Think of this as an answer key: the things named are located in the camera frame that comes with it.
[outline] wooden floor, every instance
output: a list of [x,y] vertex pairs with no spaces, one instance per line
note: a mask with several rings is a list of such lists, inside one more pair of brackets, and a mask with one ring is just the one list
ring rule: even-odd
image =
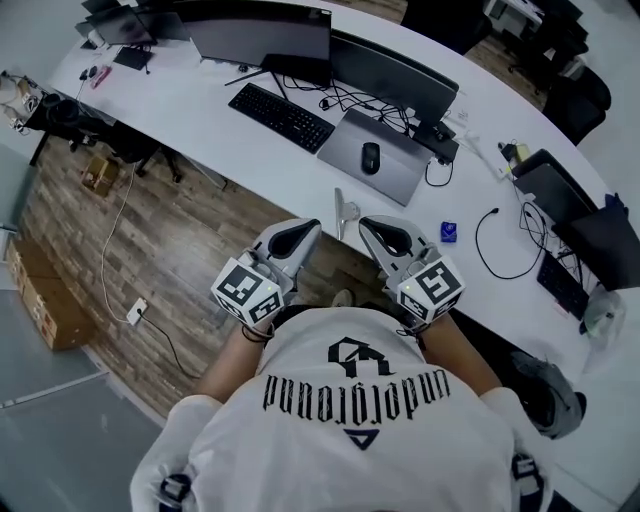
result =
[[[395,22],[404,14],[399,0],[340,3]],[[497,40],[488,38],[468,57],[498,78],[511,80],[511,87],[540,107],[541,98],[530,84],[506,71],[509,59]],[[93,154],[110,152],[81,147],[72,154],[66,142],[50,138],[38,161],[22,231],[43,246],[96,321],[94,349],[143,400],[166,414],[193,383],[181,374],[158,331],[144,322],[136,328],[117,322],[105,307],[101,252],[123,204],[131,166],[121,166],[114,189],[101,199],[80,184],[80,173]],[[162,157],[156,158],[149,174],[135,179],[106,251],[106,288],[121,319],[138,297],[145,298],[147,316],[171,336],[187,371],[200,373],[235,325],[209,296],[211,284],[230,256],[237,256],[262,229],[290,215],[233,183],[220,191],[183,159],[179,166],[185,178],[175,185]],[[368,258],[323,235],[300,274],[297,302],[327,305],[336,291],[348,287],[361,301],[383,303],[376,274]]]

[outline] computer monitor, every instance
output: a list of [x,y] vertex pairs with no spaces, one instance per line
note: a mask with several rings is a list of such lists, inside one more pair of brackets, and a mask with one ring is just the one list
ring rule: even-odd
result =
[[191,1],[174,8],[204,58],[329,85],[329,11],[252,0]]
[[173,0],[136,0],[140,6],[166,7],[173,3]]
[[542,9],[545,14],[553,13],[567,20],[578,21],[582,16],[582,11],[570,0],[534,0],[533,3]]
[[78,23],[74,28],[78,31],[78,34],[80,34],[85,39],[89,37],[89,34],[93,30],[91,23],[89,23],[88,21],[83,21],[82,23]]
[[458,84],[388,48],[345,32],[331,35],[333,77],[399,107],[410,107],[436,126],[453,103]]
[[86,2],[82,2],[82,7],[91,14],[96,14],[100,11],[107,11],[109,9],[120,7],[120,2],[118,2],[118,0],[87,0]]
[[640,240],[614,205],[553,227],[607,290],[640,287]]
[[141,11],[137,15],[154,39],[191,40],[189,31],[175,12]]
[[87,21],[100,33],[107,44],[155,44],[133,9],[128,5],[96,13]]
[[555,223],[571,222],[597,211],[598,207],[576,180],[545,150],[535,152],[511,171],[515,186],[533,194],[534,203]]

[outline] cardboard box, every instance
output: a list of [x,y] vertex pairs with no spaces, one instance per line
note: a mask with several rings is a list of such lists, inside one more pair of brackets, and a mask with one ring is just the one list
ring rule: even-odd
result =
[[95,156],[82,175],[82,184],[100,197],[106,197],[119,172],[118,164],[113,160]]
[[44,251],[35,242],[12,238],[7,249],[7,265],[21,295],[24,295],[27,277],[60,279]]
[[24,303],[51,350],[66,350],[87,343],[95,324],[59,279],[29,277]]

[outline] bracelet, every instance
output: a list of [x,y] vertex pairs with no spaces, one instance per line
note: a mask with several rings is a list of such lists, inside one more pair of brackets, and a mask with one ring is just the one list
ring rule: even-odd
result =
[[264,332],[256,331],[251,327],[248,327],[247,325],[243,325],[242,335],[252,343],[266,343],[275,335],[275,328],[273,327],[273,324],[271,324],[269,327],[271,332],[264,333]]
[[416,327],[406,327],[404,329],[398,329],[396,331],[397,334],[399,334],[400,336],[415,336],[418,337],[418,335],[422,334],[424,331],[426,331],[429,327],[431,327],[431,324],[427,324],[427,323],[423,323],[420,324]]

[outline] small blue box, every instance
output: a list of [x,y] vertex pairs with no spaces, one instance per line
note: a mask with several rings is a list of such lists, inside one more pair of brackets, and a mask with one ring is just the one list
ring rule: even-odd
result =
[[440,241],[446,244],[455,243],[458,240],[457,228],[455,222],[443,222],[440,225]]

